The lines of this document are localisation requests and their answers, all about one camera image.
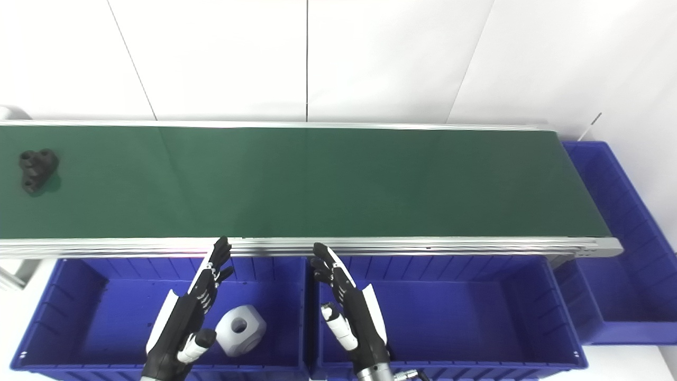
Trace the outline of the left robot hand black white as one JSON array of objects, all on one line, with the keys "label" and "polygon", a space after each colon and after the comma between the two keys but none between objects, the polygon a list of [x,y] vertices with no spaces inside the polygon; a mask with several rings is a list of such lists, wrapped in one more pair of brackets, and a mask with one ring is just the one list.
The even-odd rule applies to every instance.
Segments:
[{"label": "left robot hand black white", "polygon": [[217,299],[218,288],[234,272],[227,266],[231,244],[220,237],[198,268],[183,296],[170,291],[146,343],[141,380],[184,380],[195,362],[217,341],[217,332],[204,328],[206,314]]}]

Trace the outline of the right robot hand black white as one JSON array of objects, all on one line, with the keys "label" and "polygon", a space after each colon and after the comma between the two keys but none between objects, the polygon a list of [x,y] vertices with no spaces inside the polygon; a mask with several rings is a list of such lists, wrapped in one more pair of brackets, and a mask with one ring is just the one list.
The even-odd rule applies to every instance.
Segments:
[{"label": "right robot hand black white", "polygon": [[326,244],[316,242],[314,279],[327,284],[334,302],[320,306],[322,317],[352,362],[358,380],[394,380],[387,333],[372,285],[359,289],[345,264]]}]

